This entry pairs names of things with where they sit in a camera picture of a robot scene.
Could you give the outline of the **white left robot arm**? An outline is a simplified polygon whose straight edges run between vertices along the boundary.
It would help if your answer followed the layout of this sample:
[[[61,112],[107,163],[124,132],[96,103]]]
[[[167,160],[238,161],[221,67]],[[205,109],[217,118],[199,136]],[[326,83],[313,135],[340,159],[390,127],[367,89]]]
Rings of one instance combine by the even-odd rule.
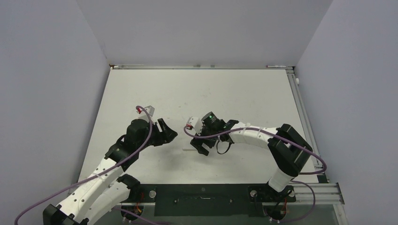
[[[92,225],[114,206],[124,200],[139,198],[140,182],[126,173],[138,160],[139,153],[149,146],[161,146],[177,137],[163,119],[150,123],[134,119],[113,144],[87,182],[57,205],[48,205],[43,211],[45,225]]]

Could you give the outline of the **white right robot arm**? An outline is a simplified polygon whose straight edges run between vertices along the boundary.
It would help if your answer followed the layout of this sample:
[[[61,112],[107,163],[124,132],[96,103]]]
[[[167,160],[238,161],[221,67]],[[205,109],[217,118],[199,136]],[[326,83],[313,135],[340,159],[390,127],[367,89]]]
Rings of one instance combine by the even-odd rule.
[[[195,132],[191,145],[205,156],[209,154],[205,146],[212,148],[218,142],[248,144],[269,150],[277,164],[277,170],[265,188],[266,197],[272,201],[283,196],[286,186],[301,173],[313,153],[312,147],[289,124],[262,128],[238,120],[224,121],[209,112],[201,119],[190,117],[184,129]]]

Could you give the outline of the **white remote control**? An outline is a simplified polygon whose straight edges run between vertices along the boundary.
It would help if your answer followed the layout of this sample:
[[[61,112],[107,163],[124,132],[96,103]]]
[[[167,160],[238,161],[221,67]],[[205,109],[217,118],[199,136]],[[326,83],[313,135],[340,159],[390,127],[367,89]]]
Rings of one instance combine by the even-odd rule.
[[[189,152],[189,151],[197,151],[197,150],[195,148],[183,148],[182,151]]]

